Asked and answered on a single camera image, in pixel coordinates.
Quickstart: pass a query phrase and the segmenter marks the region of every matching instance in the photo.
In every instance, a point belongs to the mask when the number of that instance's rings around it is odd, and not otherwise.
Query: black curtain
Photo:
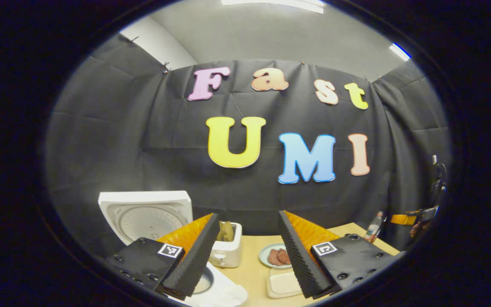
[[[195,70],[228,66],[206,101],[188,101]],[[252,89],[253,72],[282,70],[284,91]],[[337,105],[321,103],[314,80],[336,87]],[[344,85],[364,89],[369,107],[353,106]],[[207,153],[210,117],[232,117],[229,147],[245,148],[243,117],[259,116],[261,154],[244,169],[226,169]],[[47,177],[53,202],[72,235],[98,255],[121,246],[97,204],[101,191],[186,190],[193,216],[218,212],[242,224],[245,235],[276,235],[277,211],[323,227],[368,227],[376,212],[421,207],[431,155],[450,166],[450,142],[436,92],[408,61],[374,83],[330,68],[280,60],[237,60],[162,73],[160,62],[118,35],[78,68],[63,90],[47,134]],[[278,136],[302,135],[309,149],[320,134],[336,138],[331,182],[282,185],[284,148]],[[366,134],[370,173],[355,177],[347,136]],[[410,228],[386,222],[383,239],[398,249]]]

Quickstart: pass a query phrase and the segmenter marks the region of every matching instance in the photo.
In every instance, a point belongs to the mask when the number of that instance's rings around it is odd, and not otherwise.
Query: wooden table
[[[349,223],[328,230],[340,237],[343,237],[347,233],[356,233],[362,237],[367,232],[356,223]],[[235,284],[241,284],[247,290],[248,300],[241,307],[301,307],[325,298],[323,297],[317,300],[312,298],[306,299],[302,294],[280,299],[271,299],[267,296],[266,282],[269,278],[270,268],[259,260],[259,252],[265,246],[274,243],[283,243],[281,236],[244,235],[242,237],[243,254],[240,266],[237,268],[217,267],[218,270],[230,278]],[[374,245],[390,255],[399,253],[397,249],[394,249],[380,239],[376,239]]]

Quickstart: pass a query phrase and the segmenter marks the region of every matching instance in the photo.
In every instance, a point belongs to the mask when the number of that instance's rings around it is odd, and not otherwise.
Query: toaster
[[[242,225],[230,222],[234,230],[232,242],[215,241],[210,254],[210,263],[223,268],[236,268],[242,261]]]

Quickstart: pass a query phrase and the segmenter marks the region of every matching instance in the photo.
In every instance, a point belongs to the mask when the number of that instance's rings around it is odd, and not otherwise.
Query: plastic bottle
[[[382,216],[384,213],[382,211],[379,211],[378,214],[376,214],[376,217],[372,222],[370,222],[369,228],[367,229],[367,233],[363,237],[367,241],[372,241],[372,239],[375,238],[375,236],[378,234],[378,230],[380,229],[380,226],[382,226]]]

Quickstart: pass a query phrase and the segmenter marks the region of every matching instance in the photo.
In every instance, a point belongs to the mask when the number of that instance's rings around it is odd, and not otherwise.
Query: meat slice
[[[283,263],[283,264],[291,264],[291,261],[289,260],[289,255],[287,255],[287,251],[285,249],[280,249],[278,251],[278,261]]]
[[[275,266],[283,266],[283,263],[281,263],[278,260],[278,250],[277,249],[271,249],[270,250],[269,262],[270,262],[270,264],[274,264]]]

